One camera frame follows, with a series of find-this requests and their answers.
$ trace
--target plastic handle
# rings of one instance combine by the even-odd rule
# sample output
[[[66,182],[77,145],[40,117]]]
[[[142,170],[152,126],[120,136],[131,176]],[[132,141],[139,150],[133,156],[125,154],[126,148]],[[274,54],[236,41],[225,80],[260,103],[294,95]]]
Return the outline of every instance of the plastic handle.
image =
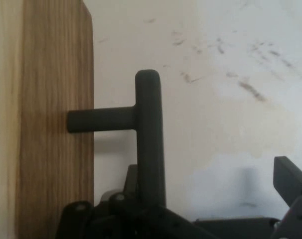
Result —
[[[69,132],[135,129],[138,150],[138,197],[147,204],[165,206],[161,84],[157,71],[136,74],[133,107],[70,111]]]

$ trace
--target black plastic part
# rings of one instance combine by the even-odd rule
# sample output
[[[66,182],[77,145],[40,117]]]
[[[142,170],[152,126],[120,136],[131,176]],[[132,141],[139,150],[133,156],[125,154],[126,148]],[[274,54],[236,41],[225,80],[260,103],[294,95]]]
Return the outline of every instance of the black plastic part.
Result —
[[[138,150],[138,197],[146,205],[165,206],[161,85],[157,71],[136,74],[134,107],[71,111],[69,132],[135,129]]]
[[[56,239],[83,239],[92,210],[92,205],[85,201],[66,206],[60,218]]]
[[[302,239],[302,196],[298,197],[271,239]]]
[[[67,117],[67,129],[70,133],[134,128],[134,107],[70,111]]]
[[[122,238],[121,226],[119,217],[98,218],[87,226],[84,239],[120,239]]]
[[[218,239],[165,207],[158,205],[145,207],[128,195],[124,195],[124,199],[119,201],[118,195],[110,198],[110,211],[123,220],[134,223],[137,231],[142,233],[138,234],[140,236],[138,238]]]
[[[163,126],[160,76],[136,74],[138,196],[146,205],[165,206]]]
[[[221,239],[268,239],[274,232],[274,218],[243,218],[196,221],[194,224]]]
[[[125,194],[136,195],[138,186],[138,166],[132,164],[128,167],[127,177],[123,192]]]
[[[302,195],[302,171],[287,157],[275,157],[273,185],[287,205]]]

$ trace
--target white wall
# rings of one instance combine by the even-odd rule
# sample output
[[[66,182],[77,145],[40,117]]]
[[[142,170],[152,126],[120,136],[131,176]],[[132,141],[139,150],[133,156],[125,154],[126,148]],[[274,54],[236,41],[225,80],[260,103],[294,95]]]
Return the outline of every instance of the white wall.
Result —
[[[86,0],[95,107],[162,83],[168,207],[189,218],[282,217],[274,156],[302,168],[302,0]],[[133,131],[95,135],[95,200],[122,188]]]

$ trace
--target screw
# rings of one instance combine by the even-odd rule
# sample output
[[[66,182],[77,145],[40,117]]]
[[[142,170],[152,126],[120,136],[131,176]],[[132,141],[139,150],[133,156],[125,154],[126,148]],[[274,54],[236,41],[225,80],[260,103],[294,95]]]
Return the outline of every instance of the screw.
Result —
[[[116,200],[117,201],[122,201],[122,200],[124,200],[125,199],[125,196],[123,195],[123,194],[118,194],[117,196],[116,196]]]
[[[273,226],[274,229],[276,230],[277,228],[279,228],[280,224],[281,224],[281,221],[275,222],[274,226]]]

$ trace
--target wooden board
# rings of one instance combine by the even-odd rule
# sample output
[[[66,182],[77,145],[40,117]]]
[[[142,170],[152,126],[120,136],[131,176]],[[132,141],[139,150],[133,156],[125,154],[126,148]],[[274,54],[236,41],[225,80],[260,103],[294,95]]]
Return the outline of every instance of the wooden board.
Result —
[[[91,17],[0,0],[0,44],[0,238],[54,238],[66,204],[93,201],[93,134],[66,131],[68,110],[93,108]]]

